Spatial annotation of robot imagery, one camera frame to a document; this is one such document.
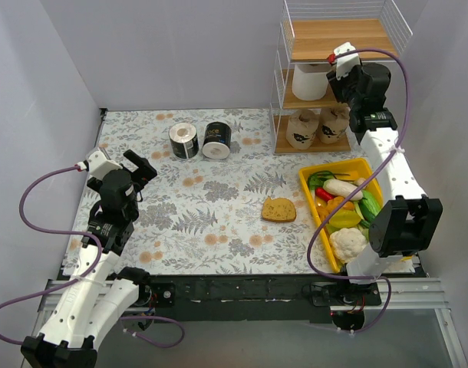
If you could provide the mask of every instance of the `white radish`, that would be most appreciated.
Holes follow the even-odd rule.
[[[333,196],[341,196],[341,197],[347,197],[352,193],[354,190],[356,190],[356,186],[353,184],[350,184],[349,182],[343,182],[338,179],[329,179],[325,181],[325,184],[323,184],[323,189],[331,193]],[[358,191],[357,194],[355,194],[351,200],[352,201],[360,201],[362,198],[364,198],[364,195],[362,194],[362,191]]]

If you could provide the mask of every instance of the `floral tablecloth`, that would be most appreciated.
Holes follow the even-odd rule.
[[[192,123],[202,143],[205,127],[213,121],[232,128],[227,159],[213,161],[201,152],[188,160],[173,155],[168,138],[172,125]],[[351,152],[274,156],[268,110],[108,112],[99,145],[125,165],[123,152],[132,149],[159,173],[143,190],[135,232],[115,271],[134,266],[151,274],[312,273],[305,254],[315,224],[298,171],[363,156],[352,135],[350,139]],[[262,221],[267,196],[291,199],[297,219]],[[86,229],[97,200],[97,193],[84,190],[74,229]],[[78,263],[80,246],[79,238],[69,241],[64,274]],[[321,270],[331,271],[319,241],[312,260]],[[401,262],[392,271],[412,270],[410,262]]]

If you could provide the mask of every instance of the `white wall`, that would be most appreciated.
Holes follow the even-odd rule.
[[[281,0],[41,0],[98,106],[269,105]]]
[[[404,62],[413,92],[404,147],[420,184],[443,204],[422,259],[443,280],[468,359],[468,1],[428,2]],[[400,103],[388,97],[391,108]]]
[[[44,288],[66,239],[26,228],[18,201],[34,179],[71,166],[92,147],[99,110],[38,0],[0,0],[0,303]],[[28,200],[29,218],[70,228],[84,174],[44,183]],[[0,311],[0,331],[31,333],[39,300]],[[0,367],[17,367],[19,347],[0,341]]]

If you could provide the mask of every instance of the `gray floor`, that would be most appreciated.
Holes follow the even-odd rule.
[[[376,312],[368,312],[372,318]],[[147,335],[175,340],[177,327],[153,325]],[[195,322],[186,338],[161,350],[124,334],[107,335],[96,367],[450,367],[433,310],[388,311],[362,335],[349,337],[307,327],[305,322]]]

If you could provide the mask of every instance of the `can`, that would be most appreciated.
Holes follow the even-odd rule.
[[[231,152],[231,128],[216,121],[206,126],[202,152],[210,159],[225,159]]]
[[[191,159],[198,153],[196,128],[189,123],[178,123],[170,129],[170,142],[174,154],[181,159]]]

